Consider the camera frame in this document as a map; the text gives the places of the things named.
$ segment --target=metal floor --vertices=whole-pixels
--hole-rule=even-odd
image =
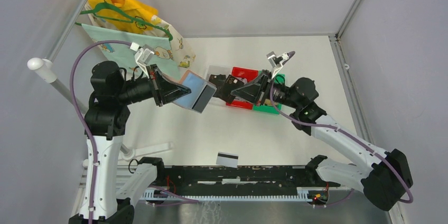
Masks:
[[[345,197],[347,191],[330,192],[330,202]],[[361,193],[343,204],[313,209],[301,202],[205,202],[154,208],[139,203],[134,224],[239,224],[239,223],[322,223],[390,224],[387,212],[374,207]]]

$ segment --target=green box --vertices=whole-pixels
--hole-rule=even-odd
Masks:
[[[276,77],[276,78],[275,78],[275,83],[284,83],[283,78],[281,78],[281,77]],[[279,110],[281,110],[281,109],[282,109],[282,105],[281,105],[281,104],[277,105],[277,108],[278,108]],[[255,105],[254,105],[254,107],[253,107],[252,110],[261,111],[261,112],[266,112],[266,113],[271,113],[271,114],[279,114],[278,111],[276,111],[275,108],[272,107],[271,105],[260,105],[260,106],[255,106]]]

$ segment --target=cable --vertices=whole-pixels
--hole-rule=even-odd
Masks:
[[[327,202],[328,202],[328,200],[327,201],[323,201],[322,199],[320,199],[320,198],[316,198],[317,200],[319,200],[319,201],[321,201],[322,203],[324,203],[324,204],[326,204]]]
[[[273,94],[274,94],[274,84],[270,85],[270,93],[269,93],[269,98],[271,103],[274,103],[274,98],[273,98]],[[409,187],[406,185],[405,181],[403,180],[403,178],[400,176],[400,174],[398,174],[398,172],[395,170],[394,167],[392,167],[392,165],[381,155],[379,155],[378,153],[375,153],[375,151],[370,148],[368,145],[364,144],[363,142],[361,142],[359,139],[357,139],[355,136],[351,135],[350,133],[336,127],[336,126],[332,126],[332,125],[324,125],[324,124],[311,124],[311,123],[305,123],[302,121],[299,121],[293,117],[288,116],[287,114],[285,114],[284,112],[282,112],[281,110],[279,110],[277,108],[277,106],[273,105],[272,107],[275,108],[275,110],[282,114],[284,117],[286,117],[287,119],[291,120],[292,122],[299,124],[299,125],[303,125],[303,126],[311,126],[311,127],[324,127],[324,128],[330,128],[332,130],[336,130],[337,132],[342,133],[343,135],[349,137],[350,139],[352,139],[353,141],[355,141],[356,143],[358,143],[360,146],[364,147],[364,149],[366,149],[367,151],[369,151],[371,154],[373,154],[375,157],[377,157],[378,159],[380,159],[391,171],[392,173],[396,176],[396,178],[399,180],[399,182],[402,184],[403,188],[405,189],[409,199],[405,200],[405,199],[399,199],[399,202],[403,202],[403,203],[412,203],[414,202],[414,196],[412,195],[412,193],[410,192]]]
[[[136,161],[136,162],[137,162],[137,165],[138,165],[138,161],[137,161],[137,159],[132,159],[132,160],[129,162],[129,164],[127,165],[127,170],[129,170],[129,173],[134,174],[135,171],[132,172],[132,171],[130,170],[130,164],[132,163],[132,161]]]
[[[164,189],[164,188],[162,188],[160,186],[150,185],[150,186],[148,186],[148,188],[154,188],[154,189],[163,191],[163,192],[165,192],[166,194],[168,194],[168,195],[170,195],[172,197],[185,200],[184,202],[176,202],[176,203],[170,203],[170,204],[153,204],[154,207],[170,207],[170,206],[176,206],[178,204],[196,204],[196,203],[199,203],[199,200],[188,199],[188,198],[182,197],[182,196],[174,194],[171,191],[166,190],[166,189]]]
[[[125,73],[124,78],[125,78],[125,81],[126,81],[126,75],[127,75],[127,70],[126,70],[126,68],[124,68],[124,67],[119,67],[118,69],[124,71],[124,73]]]
[[[173,184],[173,187],[174,187],[174,193],[176,193],[176,185],[173,183],[173,180],[170,180],[170,183]]]
[[[331,206],[336,206],[336,205],[341,204],[341,203],[347,201],[348,199],[350,199],[350,197],[353,195],[353,193],[354,193],[354,189],[351,189],[349,194],[347,194],[347,196],[345,198],[343,198],[343,199],[341,199],[339,201],[336,201],[336,202],[331,203],[331,204],[325,204],[323,206],[319,206],[319,205],[316,205],[316,204],[314,204],[312,206],[314,208],[327,208],[327,207],[331,207]]]
[[[138,79],[141,79],[141,78],[143,77],[143,74],[144,74],[143,72],[140,73],[140,76],[138,76],[137,80],[138,80]]]
[[[329,202],[330,201],[330,184],[327,182],[326,183],[326,187],[325,187],[325,192],[326,192],[326,201]]]
[[[75,59],[74,63],[73,63],[73,67],[71,69],[70,72],[70,94],[71,94],[71,100],[74,106],[74,110],[76,111],[76,114],[78,115],[79,120],[82,123],[82,126],[84,127],[84,129],[86,130],[87,136],[90,139],[90,142],[92,144],[92,154],[93,154],[93,160],[94,160],[94,164],[98,163],[98,153],[97,153],[97,144],[95,142],[95,138],[92,134],[92,131],[90,130],[89,126],[87,125],[86,121],[84,120],[81,110],[79,109],[79,105],[76,102],[76,96],[74,95],[74,72],[76,71],[76,67],[78,66],[79,61],[81,60],[81,58],[91,49],[93,49],[94,47],[96,47],[97,45],[100,44],[104,44],[104,43],[120,43],[120,44],[124,44],[127,46],[130,46],[131,43],[130,42],[125,42],[125,41],[119,41],[119,40],[105,40],[105,41],[99,41],[96,42],[94,44],[91,44],[89,46],[87,46],[83,51],[81,51],[81,53],[78,55],[78,57]],[[97,176],[97,170],[98,167],[93,165],[92,168],[92,181],[90,184],[90,196],[89,196],[89,209],[94,207],[94,195],[95,195],[95,183],[96,183],[96,176]],[[92,224],[93,222],[93,217],[94,217],[94,212],[90,211],[89,212],[89,224]]]

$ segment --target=red box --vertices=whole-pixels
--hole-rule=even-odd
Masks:
[[[247,82],[251,82],[251,81],[255,80],[255,78],[257,78],[258,71],[252,70],[252,69],[234,67],[232,69],[232,76],[238,77],[238,78],[243,78],[243,79],[246,79]],[[226,106],[239,107],[239,108],[250,109],[250,110],[252,110],[254,107],[253,104],[246,102],[246,101],[233,101],[231,104],[226,103]]]

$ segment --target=light blue cloth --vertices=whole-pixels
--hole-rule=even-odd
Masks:
[[[180,79],[181,76],[178,65],[169,57],[169,54],[171,54],[171,45],[168,38],[158,38],[148,35],[109,30],[103,27],[96,27],[86,24],[82,24],[82,27],[94,42],[104,40],[120,40],[126,42],[136,42],[140,46],[145,44],[151,46],[156,51],[156,54],[161,56],[161,58],[154,56],[150,60],[150,64],[156,64],[162,73],[170,76],[171,78],[175,80]],[[134,60],[135,52],[129,49],[129,47],[122,44],[106,43],[101,45],[100,48],[108,60],[115,61],[119,67],[126,68],[128,72],[132,72],[134,68],[138,68]],[[138,68],[136,75],[139,75],[141,72],[141,69]]]

